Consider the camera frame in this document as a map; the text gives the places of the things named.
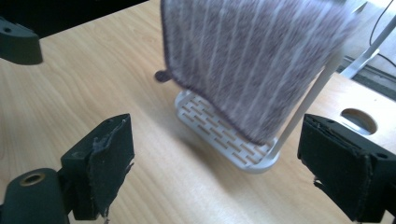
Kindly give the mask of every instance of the dish rack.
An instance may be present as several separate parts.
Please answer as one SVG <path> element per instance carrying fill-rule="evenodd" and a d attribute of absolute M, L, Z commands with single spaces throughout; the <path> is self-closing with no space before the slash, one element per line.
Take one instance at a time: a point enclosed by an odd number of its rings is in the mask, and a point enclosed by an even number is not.
<path fill-rule="evenodd" d="M 175 107 L 183 123 L 241 170 L 262 173 L 279 157 L 277 152 L 271 160 L 264 159 L 276 144 L 276 138 L 263 146 L 249 142 L 207 100 L 191 91 L 181 91 L 175 100 Z"/>

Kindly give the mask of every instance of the gray striped towel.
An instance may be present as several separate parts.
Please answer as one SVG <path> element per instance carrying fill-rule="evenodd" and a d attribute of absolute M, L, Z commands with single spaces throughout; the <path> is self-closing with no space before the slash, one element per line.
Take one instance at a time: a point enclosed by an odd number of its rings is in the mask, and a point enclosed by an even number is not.
<path fill-rule="evenodd" d="M 168 75 L 263 145 L 356 24 L 319 0 L 162 0 Z"/>

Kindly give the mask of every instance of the circular hole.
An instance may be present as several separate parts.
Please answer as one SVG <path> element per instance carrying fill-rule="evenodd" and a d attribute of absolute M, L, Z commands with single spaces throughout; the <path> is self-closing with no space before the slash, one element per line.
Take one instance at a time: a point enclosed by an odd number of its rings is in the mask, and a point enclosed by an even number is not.
<path fill-rule="evenodd" d="M 23 180 L 21 180 L 21 185 L 24 187 L 35 185 L 41 182 L 45 178 L 44 174 L 31 174 L 26 176 Z"/>
<path fill-rule="evenodd" d="M 341 112 L 341 116 L 358 126 L 360 130 L 354 128 L 357 133 L 373 134 L 378 129 L 374 119 L 361 110 L 348 108 Z"/>
<path fill-rule="evenodd" d="M 385 155 L 385 154 L 383 154 L 383 153 L 376 153 L 375 155 L 376 155 L 377 157 L 379 157 L 379 158 L 382 158 L 382 159 L 387 159 L 387 158 L 388 158 L 388 156 Z"/>
<path fill-rule="evenodd" d="M 6 33 L 11 33 L 11 29 L 9 29 L 8 27 L 3 28 L 4 32 Z"/>

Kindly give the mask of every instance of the black cable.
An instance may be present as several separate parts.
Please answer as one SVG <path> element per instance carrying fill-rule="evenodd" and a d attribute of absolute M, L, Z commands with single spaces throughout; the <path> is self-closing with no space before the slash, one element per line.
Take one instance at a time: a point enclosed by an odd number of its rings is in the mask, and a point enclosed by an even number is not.
<path fill-rule="evenodd" d="M 378 25 L 379 21 L 381 20 L 382 16 L 385 14 L 385 12 L 388 10 L 388 8 L 390 7 L 390 5 L 393 3 L 393 0 L 391 0 L 388 4 L 388 6 L 384 9 L 384 11 L 382 11 L 381 15 L 378 17 L 378 20 L 376 20 L 373 31 L 370 34 L 370 40 L 369 40 L 369 44 L 370 46 L 373 45 L 373 34 L 375 31 L 376 26 Z M 382 57 L 383 59 L 385 59 L 386 61 L 388 61 L 389 63 L 391 63 L 394 67 L 396 67 L 396 63 L 394 63 L 391 59 L 389 59 L 388 57 L 386 57 L 383 54 L 378 54 L 378 56 Z"/>

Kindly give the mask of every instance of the white stripe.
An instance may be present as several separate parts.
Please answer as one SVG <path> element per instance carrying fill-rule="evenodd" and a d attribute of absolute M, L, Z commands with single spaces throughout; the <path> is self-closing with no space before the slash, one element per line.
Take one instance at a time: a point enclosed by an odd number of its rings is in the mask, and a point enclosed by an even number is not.
<path fill-rule="evenodd" d="M 165 10 L 165 12 L 166 11 L 173 11 L 173 9 L 172 8 L 170 8 L 170 7 L 172 7 L 172 3 L 169 3 L 168 4 L 168 6 L 166 6 L 167 7 L 167 9 Z M 174 23 L 174 22 L 177 22 L 177 21 L 180 21 L 180 18 L 181 18 L 181 12 L 182 12 L 182 10 L 179 10 L 178 11 L 178 14 L 177 14 L 177 16 L 178 16 L 178 18 L 177 18 L 177 20 L 176 21 L 172 21 L 170 24 L 172 24 L 172 23 Z M 169 43 L 175 43 L 175 39 L 173 38 L 172 40 L 170 40 L 169 39 L 169 37 L 176 37 L 177 35 L 175 35 L 175 29 L 173 29 L 175 26 L 174 25 L 168 25 L 168 26 L 166 26 L 166 28 L 168 29 L 167 30 L 167 32 L 168 32 L 168 42 Z M 174 55 L 175 55 L 175 52 L 176 52 L 176 45 L 174 45 L 174 44 L 170 44 L 170 45 L 168 45 L 168 50 L 169 50 L 169 63 L 170 64 L 177 64 L 177 62 L 175 62 L 175 57 L 174 57 Z"/>
<path fill-rule="evenodd" d="M 238 25 L 238 21 L 239 21 L 239 16 L 241 15 L 241 10 L 237 10 L 236 11 L 236 17 L 235 17 L 235 24 L 233 25 L 233 34 L 231 37 L 231 43 L 230 43 L 230 47 L 228 47 L 228 51 L 227 51 L 227 59 L 226 59 L 226 63 L 224 64 L 224 69 L 221 72 L 221 78 L 220 78 L 220 84 L 219 87 L 216 91 L 216 93 L 214 94 L 214 101 L 216 102 L 218 100 L 218 96 L 219 96 L 219 91 L 222 89 L 222 83 L 224 80 L 224 77 L 227 76 L 227 74 L 224 74 L 224 71 L 226 70 L 226 68 L 229 66 L 230 63 L 230 53 L 231 53 L 231 49 L 233 49 L 234 46 L 234 40 L 235 40 L 235 34 L 236 34 L 236 26 Z"/>
<path fill-rule="evenodd" d="M 190 39 L 193 39 L 193 37 L 194 37 L 194 29 L 195 29 L 195 22 L 194 22 L 194 15 L 195 15 L 195 4 L 194 4 L 195 2 L 192 2 L 192 12 L 191 12 L 191 21 L 190 21 L 190 26 L 191 26 L 191 30 L 190 30 L 190 33 L 189 33 L 189 37 L 190 37 Z M 186 42 L 188 42 L 188 41 L 184 41 L 183 42 L 183 57 L 182 57 L 182 66 L 183 66 L 183 64 L 184 64 L 184 62 L 185 62 L 185 57 L 184 57 L 184 55 L 185 55 L 185 51 L 186 51 L 186 49 L 185 49 L 185 45 L 186 45 Z M 185 77 L 187 77 L 187 80 L 188 80 L 188 82 L 187 83 L 191 83 L 191 80 L 193 79 L 193 75 L 192 74 L 185 74 Z"/>
<path fill-rule="evenodd" d="M 201 41 L 200 41 L 200 47 L 198 48 L 199 54 L 202 56 L 202 48 L 203 48 L 203 44 L 204 44 L 204 39 L 205 39 L 205 30 L 206 30 L 206 24 L 207 24 L 207 11 L 209 9 L 209 3 L 210 1 L 205 1 L 206 5 L 205 5 L 205 15 L 204 15 L 204 27 L 202 28 L 202 37 L 201 37 Z M 203 65 L 201 63 L 201 60 L 198 60 L 198 67 L 200 68 L 199 70 L 202 70 Z"/>
<path fill-rule="evenodd" d="M 223 10 L 225 2 L 226 2 L 226 0 L 223 0 L 220 10 Z M 220 13 L 220 21 L 217 24 L 218 27 L 217 27 L 217 31 L 216 31 L 216 43 L 215 43 L 215 47 L 213 48 L 212 57 L 210 59 L 209 70 L 208 70 L 208 72 L 206 74 L 206 78 L 205 78 L 205 81 L 206 81 L 205 90 L 206 91 L 210 91 L 207 87 L 209 86 L 210 77 L 212 76 L 213 63 L 215 61 L 214 59 L 216 59 L 217 50 L 218 50 L 218 47 L 219 47 L 219 33 L 220 33 L 220 30 L 221 30 L 221 25 L 222 25 L 223 19 L 224 19 L 224 15 L 222 15 Z"/>
<path fill-rule="evenodd" d="M 345 17 L 343 20 L 342 20 L 342 23 L 340 24 L 340 25 L 338 25 L 337 26 L 337 29 L 335 29 L 335 33 L 336 34 L 338 34 L 338 35 L 341 35 L 341 32 L 350 24 L 350 22 L 353 20 L 353 18 L 354 18 L 354 14 L 348 14 L 348 16 L 347 17 Z M 332 47 L 334 47 L 333 45 L 330 45 L 330 44 L 327 44 L 327 45 L 325 45 L 327 48 L 326 48 L 326 50 L 327 51 L 330 51 L 330 49 L 332 48 Z M 323 61 L 324 60 L 324 58 L 326 57 L 326 56 L 328 56 L 328 55 L 326 55 L 326 54 L 320 54 L 320 57 L 318 58 L 318 61 L 320 62 L 320 61 Z"/>
<path fill-rule="evenodd" d="M 296 11 L 296 13 L 293 15 L 293 17 L 291 19 L 291 22 L 295 22 L 300 17 L 300 15 L 304 12 L 305 4 L 306 4 L 306 1 L 304 1 L 303 4 L 300 4 L 298 6 L 299 8 Z M 276 55 L 274 56 L 274 59 L 271 61 L 270 68 L 267 71 L 269 73 L 269 75 L 265 76 L 264 80 L 260 84 L 260 87 L 258 88 L 259 92 L 254 97 L 254 99 L 250 102 L 250 106 L 249 106 L 249 108 L 247 110 L 246 116 L 242 119 L 242 122 L 241 122 L 242 125 L 246 124 L 246 121 L 248 119 L 248 115 L 249 115 L 250 111 L 252 110 L 252 107 L 257 104 L 258 99 L 260 98 L 260 96 L 262 96 L 262 90 L 264 90 L 264 88 L 266 87 L 268 78 L 272 77 L 273 68 L 275 66 L 279 66 L 280 56 L 285 53 L 285 52 L 283 52 L 283 50 L 287 46 L 290 38 L 292 37 L 291 33 L 290 33 L 291 30 L 292 29 L 289 29 L 288 32 L 285 34 L 285 38 L 283 40 L 283 44 L 279 47 L 279 50 L 276 52 Z"/>
<path fill-rule="evenodd" d="M 330 9 L 330 4 L 326 4 L 325 8 L 322 9 L 322 11 L 320 12 L 320 15 L 318 16 L 317 19 L 315 19 L 315 23 L 314 26 L 311 28 L 311 30 L 308 32 L 307 36 L 312 36 L 313 32 L 318 28 L 318 26 L 321 24 L 321 21 L 324 19 L 324 16 L 327 14 L 327 12 Z M 309 42 L 309 38 L 307 38 L 305 40 L 305 42 L 302 44 L 302 46 L 300 47 L 300 49 L 303 49 L 303 46 L 305 47 Z M 276 91 L 275 94 L 271 96 L 270 102 L 269 102 L 269 106 L 272 105 L 272 103 L 274 102 L 274 100 L 276 99 L 276 97 L 278 96 L 280 87 L 283 86 L 283 84 L 285 83 L 286 79 L 289 78 L 290 74 L 290 69 L 297 63 L 298 58 L 299 58 L 300 54 L 296 53 L 293 55 L 292 58 L 292 63 L 291 66 L 288 68 L 287 72 L 285 73 L 285 76 L 282 77 L 279 85 L 276 87 Z M 262 123 L 264 122 L 264 118 L 266 117 L 266 115 L 268 114 L 268 110 L 265 110 L 265 113 L 262 115 L 262 118 L 259 120 L 259 125 L 262 126 Z"/>
<path fill-rule="evenodd" d="M 271 31 L 273 29 L 275 21 L 276 21 L 277 17 L 279 16 L 279 10 L 282 8 L 282 6 L 283 5 L 279 3 L 276 6 L 274 12 L 272 13 L 272 18 L 268 25 L 268 31 Z M 271 32 L 266 32 L 265 37 L 262 41 L 262 43 L 264 43 L 264 45 L 265 45 L 265 42 L 267 41 L 268 37 L 270 36 L 270 34 L 271 34 Z M 249 88 L 250 81 L 251 81 L 252 77 L 254 76 L 254 74 L 256 74 L 257 66 L 259 65 L 259 61 L 260 61 L 259 59 L 262 57 L 262 55 L 264 53 L 267 53 L 266 51 L 262 50 L 262 45 L 259 46 L 259 48 L 260 48 L 259 56 L 257 57 L 254 65 L 253 65 L 253 69 L 250 70 L 250 72 L 247 76 L 247 82 L 245 82 L 245 86 L 243 88 L 242 94 L 240 95 L 238 102 L 236 102 L 236 106 L 234 107 L 234 110 L 232 111 L 232 113 L 234 113 L 235 109 L 237 109 L 239 106 L 241 106 L 241 100 L 244 98 L 244 96 L 246 94 L 246 90 L 250 90 L 250 88 Z"/>
<path fill-rule="evenodd" d="M 242 67 L 241 65 L 242 65 L 242 63 L 244 61 L 245 55 L 247 54 L 247 48 L 248 48 L 248 46 L 250 44 L 250 39 L 253 36 L 253 28 L 254 28 L 254 25 L 256 24 L 256 20 L 257 20 L 257 17 L 259 15 L 259 13 L 261 13 L 262 3 L 263 2 L 264 1 L 259 1 L 259 5 L 256 7 L 256 11 L 255 11 L 255 14 L 254 14 L 254 17 L 253 17 L 253 21 L 251 22 L 251 24 L 253 24 L 253 25 L 250 26 L 250 29 L 249 29 L 249 32 L 248 32 L 248 35 L 247 35 L 247 42 L 244 45 L 240 63 L 238 64 L 238 67 L 236 68 L 236 70 L 235 70 L 235 72 L 233 73 L 233 76 L 232 76 L 232 79 L 233 79 L 232 83 L 233 84 L 231 86 L 231 90 L 233 90 L 233 88 L 235 86 L 235 77 L 239 76 L 239 73 L 241 72 L 241 67 Z M 225 99 L 225 103 L 224 103 L 225 105 L 228 104 L 228 102 L 230 101 L 230 98 L 231 97 L 227 97 L 227 99 Z"/>
<path fill-rule="evenodd" d="M 180 13 L 179 13 L 179 21 L 183 22 L 183 15 L 186 13 L 186 10 L 184 9 L 184 1 L 180 1 Z M 184 58 L 185 58 L 185 53 L 186 53 L 186 42 L 188 42 L 188 40 L 186 40 L 186 36 L 185 35 L 181 35 L 182 41 L 181 41 L 181 62 L 178 62 L 180 64 L 180 66 L 182 68 L 184 68 L 183 64 L 184 64 Z"/>

